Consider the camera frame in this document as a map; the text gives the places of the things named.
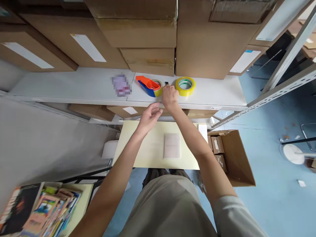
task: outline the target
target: packing tape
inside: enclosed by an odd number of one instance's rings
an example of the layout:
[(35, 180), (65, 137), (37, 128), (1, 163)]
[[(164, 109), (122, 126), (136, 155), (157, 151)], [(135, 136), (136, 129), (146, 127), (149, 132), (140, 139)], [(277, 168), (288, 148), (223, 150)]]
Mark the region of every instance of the packing tape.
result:
[(190, 77), (180, 77), (175, 83), (175, 88), (180, 96), (190, 96), (194, 91), (195, 81)]

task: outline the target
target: tape roll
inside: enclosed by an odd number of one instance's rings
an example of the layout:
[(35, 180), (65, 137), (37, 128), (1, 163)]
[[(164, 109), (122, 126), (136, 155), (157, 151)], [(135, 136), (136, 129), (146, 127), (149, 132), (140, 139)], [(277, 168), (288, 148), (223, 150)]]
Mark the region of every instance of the tape roll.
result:
[(190, 96), (194, 91), (195, 81), (190, 77), (180, 77), (175, 83), (175, 88), (180, 96)]
[(160, 88), (157, 89), (157, 90), (154, 90), (155, 97), (159, 97), (159, 96), (162, 95), (162, 88), (163, 88), (163, 85), (162, 85), (161, 81), (159, 81), (159, 80), (155, 80), (155, 79), (154, 79), (153, 81), (156, 82), (156, 83), (158, 83), (158, 84), (160, 84)]

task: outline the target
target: floor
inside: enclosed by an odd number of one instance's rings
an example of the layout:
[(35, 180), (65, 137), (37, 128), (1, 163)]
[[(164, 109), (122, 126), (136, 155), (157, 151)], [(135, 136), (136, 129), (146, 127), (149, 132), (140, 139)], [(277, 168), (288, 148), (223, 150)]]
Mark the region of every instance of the floor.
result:
[[(240, 77), (247, 102), (260, 94), (267, 80), (253, 79), (250, 76), (258, 69), (250, 68)], [(264, 68), (256, 76), (269, 77), (272, 66)], [(271, 237), (278, 236), (316, 236), (315, 199), (316, 174), (304, 165), (295, 165), (283, 158), (280, 153), (280, 138), (283, 135), (294, 140), (301, 136), (302, 123), (316, 122), (316, 97), (311, 84), (306, 84), (283, 97), (280, 97), (256, 110), (225, 124), (220, 129), (238, 129), (256, 180), (256, 187), (235, 188), (239, 197), (257, 222)], [(226, 117), (230, 111), (220, 111), (219, 117)], [(309, 135), (315, 136), (316, 126), (310, 127)], [(308, 146), (298, 144), (303, 152), (310, 152)], [(197, 184), (195, 173), (186, 171)], [(104, 236), (118, 236), (122, 230), (133, 204), (142, 190), (146, 169), (136, 168), (129, 179), (127, 189), (109, 224)], [(300, 187), (297, 179), (303, 180), (306, 187)], [(209, 219), (214, 223), (211, 206), (202, 194), (201, 204)]]

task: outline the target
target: person's left hand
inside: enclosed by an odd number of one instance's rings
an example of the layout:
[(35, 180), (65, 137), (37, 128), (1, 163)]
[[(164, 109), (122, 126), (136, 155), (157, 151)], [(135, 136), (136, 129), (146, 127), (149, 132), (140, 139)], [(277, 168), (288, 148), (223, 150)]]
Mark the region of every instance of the person's left hand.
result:
[(143, 112), (141, 120), (138, 124), (136, 131), (142, 135), (146, 135), (156, 124), (158, 118), (163, 112), (163, 109), (159, 109), (159, 102), (150, 104)]

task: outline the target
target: finger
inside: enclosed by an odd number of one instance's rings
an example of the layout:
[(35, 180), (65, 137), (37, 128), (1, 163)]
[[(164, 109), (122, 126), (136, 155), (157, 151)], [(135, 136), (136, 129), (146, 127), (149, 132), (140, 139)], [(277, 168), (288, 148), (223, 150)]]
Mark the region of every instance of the finger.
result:
[(157, 121), (163, 111), (163, 109), (159, 109), (159, 111), (157, 111), (157, 113), (153, 116), (153, 119)]

